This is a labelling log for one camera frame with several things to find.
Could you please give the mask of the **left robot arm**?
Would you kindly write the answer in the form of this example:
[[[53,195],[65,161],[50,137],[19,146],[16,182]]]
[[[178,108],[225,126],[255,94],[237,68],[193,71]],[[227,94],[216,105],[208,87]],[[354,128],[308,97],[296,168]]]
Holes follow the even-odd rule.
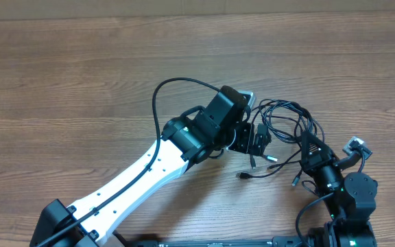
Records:
[[[236,145],[255,101],[250,91],[223,86],[208,106],[171,119],[149,150],[103,187],[67,207],[59,200],[48,204],[31,246],[124,246],[116,232],[120,223],[212,152]]]

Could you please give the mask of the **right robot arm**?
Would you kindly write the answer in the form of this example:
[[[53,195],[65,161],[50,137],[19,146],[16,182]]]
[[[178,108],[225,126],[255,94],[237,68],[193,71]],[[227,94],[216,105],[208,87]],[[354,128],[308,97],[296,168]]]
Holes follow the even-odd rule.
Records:
[[[376,209],[378,182],[363,173],[372,155],[365,141],[352,137],[344,146],[346,158],[334,151],[309,131],[301,134],[302,171],[313,179],[318,199],[309,203],[296,217],[296,232],[301,246],[375,247],[370,215]],[[312,228],[306,235],[299,224],[302,215],[323,202],[331,221]]]

